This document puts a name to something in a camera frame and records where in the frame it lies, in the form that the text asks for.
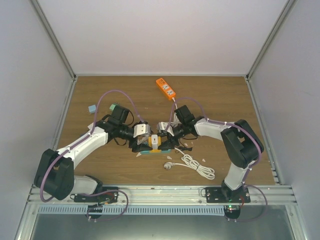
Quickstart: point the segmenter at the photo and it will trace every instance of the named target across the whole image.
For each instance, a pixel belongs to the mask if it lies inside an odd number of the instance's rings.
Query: wooden table
[[[156,132],[158,122],[167,122],[170,117],[172,101],[165,98],[156,87],[156,76],[86,76],[79,77],[75,85],[66,120],[63,126],[59,147],[64,147],[80,137],[93,122],[94,115],[88,113],[88,106],[97,104],[100,96],[109,90],[126,92],[134,101],[140,115],[149,122]],[[251,97],[243,77],[212,76],[167,76],[164,79],[176,92],[176,97],[192,97],[204,107],[207,116],[219,121],[237,121],[245,119],[262,140],[258,120]],[[98,119],[110,113],[112,103],[129,108],[129,100],[120,93],[111,93],[101,102]],[[200,108],[190,100],[179,102],[186,104],[195,117],[201,115]],[[164,169],[164,163],[171,161],[182,163],[181,154],[171,151],[169,154],[148,154],[136,157],[127,146],[118,146],[111,141],[100,147],[75,169],[77,175],[92,175],[104,184],[146,184],[146,185],[220,185],[226,177],[231,161],[222,141],[209,137],[197,140],[182,140],[193,147],[186,152],[200,164],[215,170],[215,179],[207,180],[196,171],[183,166]],[[248,184],[275,184],[266,152],[262,161],[254,167],[247,178]]]

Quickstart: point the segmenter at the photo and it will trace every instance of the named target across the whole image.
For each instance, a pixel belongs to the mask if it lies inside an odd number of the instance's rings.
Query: white power cord
[[[178,109],[178,105],[176,104],[175,98],[173,97],[172,100],[173,100],[173,102],[174,102],[175,109]],[[178,117],[177,117],[177,114],[174,113],[173,121],[171,122],[170,125],[171,125],[172,127],[176,127],[176,126],[178,126],[179,123],[180,123],[180,121],[179,121],[179,119],[178,119]]]
[[[181,151],[179,148],[175,147],[175,150],[179,151],[183,154],[183,157],[181,157],[181,160],[184,161],[185,164],[176,163],[176,162],[166,162],[164,164],[164,168],[169,170],[174,165],[180,165],[185,166],[190,169],[196,170],[198,174],[200,174],[202,177],[213,180],[215,179],[215,170],[213,170],[211,167],[202,166],[198,161],[194,160],[192,156],[189,154],[185,154],[183,151]]]

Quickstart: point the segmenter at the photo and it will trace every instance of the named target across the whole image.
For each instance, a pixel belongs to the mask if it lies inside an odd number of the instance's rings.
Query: vent grille
[[[87,205],[45,205],[39,208],[39,214],[86,214]],[[117,215],[124,210],[124,206],[105,205],[102,212],[91,214]],[[207,215],[224,216],[223,206],[129,206],[126,215]]]

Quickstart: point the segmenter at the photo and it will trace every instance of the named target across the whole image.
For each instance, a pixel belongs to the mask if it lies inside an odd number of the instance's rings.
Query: white backdrop
[[[287,0],[39,0],[76,74],[247,74]]]
[[[13,240],[71,77],[29,1],[3,1],[0,23],[0,239]]]
[[[320,235],[320,1],[297,1],[251,82],[284,183]]]

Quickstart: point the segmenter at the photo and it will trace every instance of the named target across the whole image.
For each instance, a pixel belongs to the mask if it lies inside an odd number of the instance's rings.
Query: robotic arm
[[[94,132],[89,131],[73,143],[54,151],[47,149],[41,157],[34,184],[41,187],[46,171],[52,162],[67,151],[49,172],[43,190],[58,200],[66,198],[69,194],[93,194],[102,192],[102,182],[92,176],[75,176],[74,169],[78,164],[97,148],[109,143],[114,138],[129,141],[132,152],[152,150],[145,144],[138,144],[138,137],[150,135],[151,128],[147,122],[139,122],[129,127],[124,124],[129,110],[116,105],[110,116],[96,122]]]
[[[227,176],[221,184],[221,193],[227,202],[239,199],[243,194],[243,180],[248,168],[257,160],[259,153],[254,143],[244,133],[229,125],[220,125],[207,121],[203,116],[194,117],[186,105],[175,110],[176,116],[181,122],[177,127],[168,126],[160,122],[157,126],[159,135],[166,134],[167,140],[158,149],[168,150],[179,146],[179,138],[188,134],[194,136],[208,136],[224,142],[227,154],[231,160],[231,166]],[[246,130],[258,144],[261,153],[264,147],[252,128],[245,120],[239,120],[235,125]]]

